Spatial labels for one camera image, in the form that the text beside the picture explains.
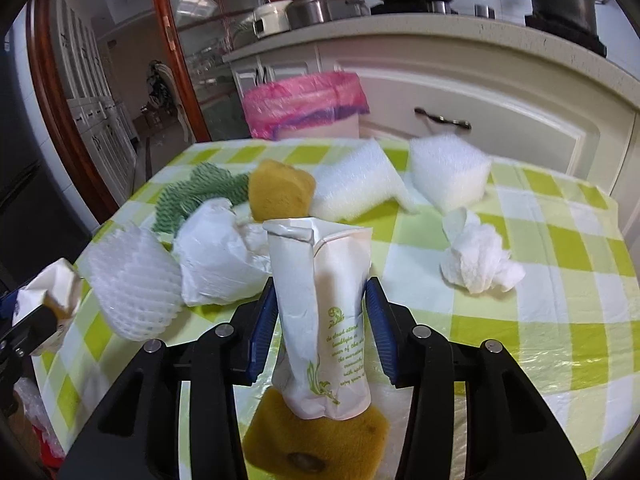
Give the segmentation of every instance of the brown sponge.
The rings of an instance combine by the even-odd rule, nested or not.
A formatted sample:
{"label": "brown sponge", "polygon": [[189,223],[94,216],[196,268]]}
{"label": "brown sponge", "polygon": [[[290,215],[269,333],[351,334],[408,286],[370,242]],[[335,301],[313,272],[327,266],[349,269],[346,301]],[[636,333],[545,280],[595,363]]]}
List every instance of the brown sponge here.
{"label": "brown sponge", "polygon": [[349,420],[297,418],[268,388],[244,436],[247,462],[278,480],[369,480],[385,450],[388,421],[369,406]]}
{"label": "brown sponge", "polygon": [[249,176],[249,206],[256,222],[276,218],[304,218],[316,190],[306,171],[276,160],[263,160]]}

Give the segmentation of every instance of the green and white tablecloth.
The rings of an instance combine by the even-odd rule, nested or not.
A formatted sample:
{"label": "green and white tablecloth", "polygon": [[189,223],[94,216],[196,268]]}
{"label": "green and white tablecloth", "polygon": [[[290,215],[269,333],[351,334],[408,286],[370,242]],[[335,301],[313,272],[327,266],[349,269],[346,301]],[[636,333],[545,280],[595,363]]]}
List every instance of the green and white tablecloth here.
{"label": "green and white tablecloth", "polygon": [[[407,145],[381,144],[409,183]],[[140,189],[94,242],[127,222],[151,226],[163,186],[187,178],[200,162],[207,160],[240,172],[252,170],[261,159],[274,158],[313,173],[357,145],[358,141],[331,139],[196,144]],[[420,204],[418,214],[406,214],[395,202],[387,202],[353,222],[373,227],[373,273],[382,280],[389,300],[410,307],[418,323],[430,325],[452,341],[471,345],[488,338],[502,341],[544,395],[588,476],[593,477],[640,413],[640,293],[618,229],[616,203],[582,181],[495,159],[486,195],[472,209],[483,222],[495,225],[513,259],[524,265],[526,277],[511,292],[472,297],[443,281],[439,262],[448,243],[442,216],[417,192],[411,192]],[[78,267],[90,279],[82,256]],[[140,348],[139,343],[113,335],[88,284],[84,294],[62,349],[56,355],[34,359],[47,412],[65,449]],[[213,305],[185,308],[162,338],[168,344],[193,340],[229,320],[233,310],[234,306]],[[390,418],[400,420],[392,420],[392,431],[402,432],[410,396],[392,391],[380,370],[370,331],[367,333],[367,377],[374,402]],[[269,384],[279,339],[276,333],[258,384],[236,390],[243,431],[261,391]],[[182,396],[183,408],[187,397]],[[462,443],[462,409],[456,420],[460,426],[456,443]],[[186,431],[183,422],[180,460],[184,478],[188,476]],[[399,442],[385,455],[380,478],[390,473]],[[456,471],[462,471],[460,452],[454,462]],[[251,478],[269,478],[255,470],[250,473]]]}

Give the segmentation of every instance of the black refrigerator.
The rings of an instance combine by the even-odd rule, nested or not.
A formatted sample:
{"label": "black refrigerator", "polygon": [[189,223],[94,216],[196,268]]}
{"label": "black refrigerator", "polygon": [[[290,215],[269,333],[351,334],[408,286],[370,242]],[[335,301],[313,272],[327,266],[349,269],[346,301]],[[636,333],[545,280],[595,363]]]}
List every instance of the black refrigerator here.
{"label": "black refrigerator", "polygon": [[40,155],[25,112],[12,48],[0,49],[0,297],[51,262],[73,262],[91,239]]}

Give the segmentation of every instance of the pan handle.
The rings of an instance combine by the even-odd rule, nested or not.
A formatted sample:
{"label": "pan handle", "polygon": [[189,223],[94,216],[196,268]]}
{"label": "pan handle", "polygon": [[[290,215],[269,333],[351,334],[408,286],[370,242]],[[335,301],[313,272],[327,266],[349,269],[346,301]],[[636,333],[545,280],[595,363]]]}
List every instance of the pan handle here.
{"label": "pan handle", "polygon": [[433,115],[433,114],[427,113],[427,111],[424,108],[420,108],[420,107],[415,107],[414,108],[414,112],[417,115],[422,115],[422,116],[430,118],[435,123],[453,124],[454,126],[458,126],[459,128],[462,128],[463,130],[468,130],[468,131],[471,130],[471,123],[469,121],[459,121],[459,120],[456,120],[456,119],[447,119],[447,118],[444,118],[443,116],[440,116],[440,115]]}

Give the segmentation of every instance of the wooden door frame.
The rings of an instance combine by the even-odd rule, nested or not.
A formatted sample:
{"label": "wooden door frame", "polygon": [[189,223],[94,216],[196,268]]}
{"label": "wooden door frame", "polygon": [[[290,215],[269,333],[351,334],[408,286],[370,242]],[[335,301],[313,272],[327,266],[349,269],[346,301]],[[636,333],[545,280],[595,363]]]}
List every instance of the wooden door frame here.
{"label": "wooden door frame", "polygon": [[154,7],[156,8],[160,36],[164,40],[164,47],[168,54],[171,70],[174,73],[177,91],[180,95],[180,100],[182,101],[182,106],[184,107],[191,129],[193,130],[193,135],[196,142],[209,142],[211,140],[209,129],[204,121],[202,110],[200,109],[200,104],[198,103],[193,84],[191,83],[191,77],[189,76],[187,65],[184,61],[184,53],[180,45],[178,31],[175,27],[171,1],[154,0]]}
{"label": "wooden door frame", "polygon": [[82,200],[102,224],[118,210],[118,205],[92,162],[66,102],[54,56],[49,10],[49,0],[27,3],[27,55],[33,87],[60,161]]}

